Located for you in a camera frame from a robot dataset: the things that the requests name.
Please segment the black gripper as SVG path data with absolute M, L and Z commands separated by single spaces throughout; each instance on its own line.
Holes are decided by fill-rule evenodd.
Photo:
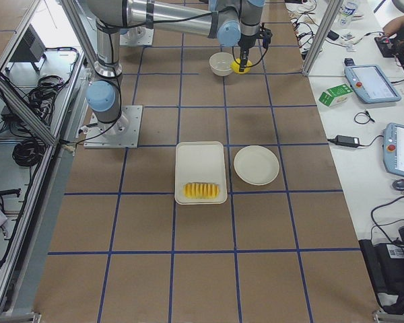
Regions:
M 248 51 L 255 45 L 259 36 L 258 28 L 241 29 L 241 37 L 238 42 L 240 47 L 240 64 L 239 72 L 244 72 L 248 63 Z

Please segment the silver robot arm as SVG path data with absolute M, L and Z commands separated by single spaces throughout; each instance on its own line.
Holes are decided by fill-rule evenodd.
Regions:
M 88 1 L 96 21 L 95 79 L 86 98 L 97 125 L 89 140 L 126 145 L 143 108 L 157 110 L 156 132 L 175 117 L 182 139 L 226 140 L 221 80 L 208 85 L 195 59 L 220 60 L 221 75 L 244 73 L 257 42 L 269 46 L 263 1 Z

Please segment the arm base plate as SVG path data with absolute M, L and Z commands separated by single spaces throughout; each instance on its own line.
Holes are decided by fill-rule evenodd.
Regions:
M 154 38 L 154 31 L 145 27 L 121 29 L 120 46 L 137 47 L 151 46 Z
M 109 124 L 102 124 L 94 113 L 90 122 L 96 123 L 86 131 L 88 138 L 83 142 L 86 149 L 120 149 L 137 148 L 143 106 L 122 106 L 121 117 L 110 128 Z

